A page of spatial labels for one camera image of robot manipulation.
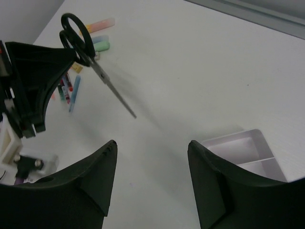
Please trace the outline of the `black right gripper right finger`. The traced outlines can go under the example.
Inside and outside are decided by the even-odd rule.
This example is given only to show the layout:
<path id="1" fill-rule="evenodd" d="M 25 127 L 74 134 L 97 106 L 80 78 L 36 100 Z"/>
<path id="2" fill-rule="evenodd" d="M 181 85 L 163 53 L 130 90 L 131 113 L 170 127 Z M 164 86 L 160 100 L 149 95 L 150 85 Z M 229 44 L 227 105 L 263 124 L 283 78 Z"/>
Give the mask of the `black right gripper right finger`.
<path id="1" fill-rule="evenodd" d="M 202 229 L 303 229 L 305 180 L 249 172 L 192 140 L 187 150 Z"/>

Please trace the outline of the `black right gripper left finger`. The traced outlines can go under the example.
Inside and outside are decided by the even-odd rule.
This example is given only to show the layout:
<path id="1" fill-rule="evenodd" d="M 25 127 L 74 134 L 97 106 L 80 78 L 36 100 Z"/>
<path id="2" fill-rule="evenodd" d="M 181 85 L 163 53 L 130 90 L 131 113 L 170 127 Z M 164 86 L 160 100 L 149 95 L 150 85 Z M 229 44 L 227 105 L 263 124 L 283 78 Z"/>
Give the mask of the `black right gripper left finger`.
<path id="1" fill-rule="evenodd" d="M 0 186 L 2 229 L 100 229 L 108 215 L 117 164 L 109 141 L 88 157 L 37 180 Z"/>

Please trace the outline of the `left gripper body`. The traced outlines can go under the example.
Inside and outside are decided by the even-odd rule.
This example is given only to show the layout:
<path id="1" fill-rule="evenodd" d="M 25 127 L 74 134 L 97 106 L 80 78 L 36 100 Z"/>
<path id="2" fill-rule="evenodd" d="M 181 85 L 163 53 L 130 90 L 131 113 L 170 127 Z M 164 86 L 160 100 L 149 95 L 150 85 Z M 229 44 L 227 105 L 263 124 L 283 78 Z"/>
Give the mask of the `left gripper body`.
<path id="1" fill-rule="evenodd" d="M 45 47 L 0 44 L 0 111 L 20 138 L 45 131 Z"/>

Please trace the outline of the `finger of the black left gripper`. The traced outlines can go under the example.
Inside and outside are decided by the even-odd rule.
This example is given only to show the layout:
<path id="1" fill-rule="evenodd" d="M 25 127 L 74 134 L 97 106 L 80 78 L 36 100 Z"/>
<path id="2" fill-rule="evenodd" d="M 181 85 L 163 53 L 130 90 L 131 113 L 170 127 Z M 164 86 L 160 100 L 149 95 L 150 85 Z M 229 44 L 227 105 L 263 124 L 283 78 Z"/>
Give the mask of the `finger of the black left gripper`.
<path id="1" fill-rule="evenodd" d="M 11 86 L 23 120 L 44 126 L 49 100 L 61 77 L 74 63 L 72 49 L 6 42 L 12 66 Z"/>

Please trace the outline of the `large black-handled scissors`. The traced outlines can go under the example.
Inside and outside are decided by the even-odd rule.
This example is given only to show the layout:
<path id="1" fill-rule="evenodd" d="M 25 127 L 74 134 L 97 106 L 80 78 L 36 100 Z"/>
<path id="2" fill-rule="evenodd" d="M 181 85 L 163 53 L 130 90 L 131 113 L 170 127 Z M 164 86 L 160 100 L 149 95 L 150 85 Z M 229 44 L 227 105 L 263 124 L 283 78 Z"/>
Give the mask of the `large black-handled scissors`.
<path id="1" fill-rule="evenodd" d="M 80 29 L 80 32 L 82 33 L 82 38 L 72 28 L 69 21 L 73 21 L 77 25 L 77 27 Z M 61 16 L 61 25 L 63 30 L 59 33 L 60 40 L 64 48 L 74 49 L 76 52 L 75 62 L 83 66 L 91 67 L 96 72 L 98 77 L 103 81 L 103 83 L 106 84 L 114 93 L 122 105 L 129 111 L 129 113 L 134 118 L 136 118 L 135 112 L 130 108 L 125 99 L 116 90 L 110 81 L 108 74 L 94 59 L 94 45 L 91 36 L 82 21 L 72 13 L 65 13 Z"/>

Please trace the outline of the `green gel pen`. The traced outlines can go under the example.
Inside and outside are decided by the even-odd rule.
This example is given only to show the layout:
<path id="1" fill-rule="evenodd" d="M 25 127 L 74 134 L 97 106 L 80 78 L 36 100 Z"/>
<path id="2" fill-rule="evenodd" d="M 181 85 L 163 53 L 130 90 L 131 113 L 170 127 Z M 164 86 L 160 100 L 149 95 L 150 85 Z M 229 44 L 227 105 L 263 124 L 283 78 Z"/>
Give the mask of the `green gel pen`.
<path id="1" fill-rule="evenodd" d="M 64 93 L 63 93 L 63 90 L 62 90 L 62 87 L 61 85 L 57 85 L 57 89 L 58 89 L 58 92 L 59 92 L 59 96 L 60 96 L 60 99 L 61 101 L 65 101 L 65 96 L 64 96 Z"/>

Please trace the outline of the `magenta gel pen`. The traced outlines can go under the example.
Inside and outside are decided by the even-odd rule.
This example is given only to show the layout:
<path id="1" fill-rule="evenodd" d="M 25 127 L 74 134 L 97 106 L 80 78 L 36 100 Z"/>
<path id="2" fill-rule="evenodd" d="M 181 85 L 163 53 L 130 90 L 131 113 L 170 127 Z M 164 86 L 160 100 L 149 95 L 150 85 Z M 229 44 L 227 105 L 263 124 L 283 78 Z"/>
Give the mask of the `magenta gel pen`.
<path id="1" fill-rule="evenodd" d="M 61 89 L 63 91 L 63 95 L 65 97 L 65 100 L 66 100 L 67 104 L 70 104 L 70 102 L 71 102 L 70 96 L 69 96 L 69 93 L 67 91 L 67 87 L 65 86 L 63 80 L 60 81 L 60 85 L 61 85 Z"/>

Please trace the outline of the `red gel pen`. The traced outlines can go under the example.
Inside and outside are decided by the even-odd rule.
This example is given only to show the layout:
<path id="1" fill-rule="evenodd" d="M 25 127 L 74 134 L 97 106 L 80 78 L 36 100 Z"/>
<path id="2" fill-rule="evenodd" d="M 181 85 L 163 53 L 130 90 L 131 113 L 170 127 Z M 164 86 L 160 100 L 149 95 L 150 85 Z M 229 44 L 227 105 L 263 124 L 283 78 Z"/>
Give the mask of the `red gel pen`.
<path id="1" fill-rule="evenodd" d="M 68 73 L 66 73 L 63 76 L 63 81 L 64 81 L 64 84 L 66 85 L 66 87 L 69 89 L 69 91 L 72 92 L 73 91 L 73 86 L 72 86 L 72 83 L 70 81 L 70 77 L 69 77 Z"/>

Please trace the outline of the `yellow eraser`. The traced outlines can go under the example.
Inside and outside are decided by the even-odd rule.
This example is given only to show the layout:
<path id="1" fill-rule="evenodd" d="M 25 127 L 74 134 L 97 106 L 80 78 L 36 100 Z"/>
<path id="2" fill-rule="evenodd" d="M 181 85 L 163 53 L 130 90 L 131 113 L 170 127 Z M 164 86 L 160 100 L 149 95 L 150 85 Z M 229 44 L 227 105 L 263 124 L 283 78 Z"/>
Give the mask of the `yellow eraser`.
<path id="1" fill-rule="evenodd" d="M 71 68 L 76 72 L 76 73 L 80 73 L 83 69 L 83 67 L 77 63 L 74 63 Z"/>

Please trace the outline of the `light blue pen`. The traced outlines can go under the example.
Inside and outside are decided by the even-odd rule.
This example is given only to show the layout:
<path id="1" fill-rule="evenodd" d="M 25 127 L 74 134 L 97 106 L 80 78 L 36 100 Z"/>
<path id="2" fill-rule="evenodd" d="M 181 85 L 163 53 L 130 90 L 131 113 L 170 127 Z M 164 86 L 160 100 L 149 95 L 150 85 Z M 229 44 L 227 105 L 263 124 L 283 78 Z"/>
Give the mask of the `light blue pen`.
<path id="1" fill-rule="evenodd" d="M 71 93 L 71 99 L 70 99 L 70 107 L 69 107 L 69 113 L 73 112 L 74 106 L 75 106 L 75 102 L 76 102 L 76 98 L 77 98 L 77 93 L 78 93 L 78 89 L 79 89 L 79 85 L 81 82 L 81 76 L 77 75 L 75 77 L 75 81 L 74 81 L 74 86 L 73 86 L 73 91 Z"/>

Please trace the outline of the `white divided organizer left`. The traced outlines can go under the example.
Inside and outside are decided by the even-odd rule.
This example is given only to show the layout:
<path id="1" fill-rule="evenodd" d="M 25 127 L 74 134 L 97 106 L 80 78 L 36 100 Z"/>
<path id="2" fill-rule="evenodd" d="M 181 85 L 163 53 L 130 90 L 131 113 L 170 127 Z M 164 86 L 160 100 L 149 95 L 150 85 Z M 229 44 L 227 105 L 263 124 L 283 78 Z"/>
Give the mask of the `white divided organizer left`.
<path id="1" fill-rule="evenodd" d="M 217 156 L 249 172 L 287 182 L 263 133 L 258 129 L 204 140 L 202 145 Z"/>

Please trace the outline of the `white worn eraser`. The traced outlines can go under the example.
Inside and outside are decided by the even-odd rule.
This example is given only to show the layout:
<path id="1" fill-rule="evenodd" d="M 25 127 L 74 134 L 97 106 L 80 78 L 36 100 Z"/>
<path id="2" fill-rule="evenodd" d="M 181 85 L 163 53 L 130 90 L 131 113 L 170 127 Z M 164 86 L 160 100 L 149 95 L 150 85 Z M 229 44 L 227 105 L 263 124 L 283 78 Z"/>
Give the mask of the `white worn eraser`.
<path id="1" fill-rule="evenodd" d="M 94 59 L 95 59 L 96 61 L 98 61 L 98 60 L 100 59 L 100 53 L 99 53 L 99 52 L 96 52 L 96 53 L 95 53 Z"/>

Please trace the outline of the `pink highlighter yellow-orange cap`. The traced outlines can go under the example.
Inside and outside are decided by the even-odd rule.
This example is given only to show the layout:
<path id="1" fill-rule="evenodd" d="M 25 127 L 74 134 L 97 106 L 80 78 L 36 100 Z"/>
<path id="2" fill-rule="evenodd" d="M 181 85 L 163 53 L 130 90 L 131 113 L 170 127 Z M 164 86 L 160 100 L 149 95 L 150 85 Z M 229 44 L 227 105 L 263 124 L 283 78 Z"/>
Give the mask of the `pink highlighter yellow-orange cap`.
<path id="1" fill-rule="evenodd" d="M 102 21 L 98 21 L 92 24 L 86 25 L 86 29 L 89 33 L 107 29 L 115 25 L 115 18 L 107 18 Z"/>

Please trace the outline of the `green highlighter clear body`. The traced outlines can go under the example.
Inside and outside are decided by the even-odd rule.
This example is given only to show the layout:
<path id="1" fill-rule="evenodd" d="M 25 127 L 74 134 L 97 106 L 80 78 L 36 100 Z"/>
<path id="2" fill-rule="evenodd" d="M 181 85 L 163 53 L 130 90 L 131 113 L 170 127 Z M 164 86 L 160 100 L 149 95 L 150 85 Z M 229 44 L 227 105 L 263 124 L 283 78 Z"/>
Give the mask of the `green highlighter clear body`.
<path id="1" fill-rule="evenodd" d="M 103 52 L 103 51 L 109 50 L 110 43 L 108 41 L 101 41 L 101 42 L 95 43 L 93 46 L 94 46 L 94 49 L 96 52 Z"/>

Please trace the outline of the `blue highlighter clear body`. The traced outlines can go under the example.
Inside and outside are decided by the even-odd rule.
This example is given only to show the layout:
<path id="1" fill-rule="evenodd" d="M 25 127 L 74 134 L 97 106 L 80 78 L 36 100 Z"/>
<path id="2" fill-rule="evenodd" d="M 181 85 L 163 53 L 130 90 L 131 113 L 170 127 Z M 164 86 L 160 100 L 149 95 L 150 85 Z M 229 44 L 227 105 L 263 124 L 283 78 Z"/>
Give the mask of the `blue highlighter clear body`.
<path id="1" fill-rule="evenodd" d="M 92 37 L 92 42 L 93 44 L 99 43 L 99 42 L 104 42 L 104 41 L 109 41 L 109 36 L 108 35 L 100 35 L 96 37 Z"/>

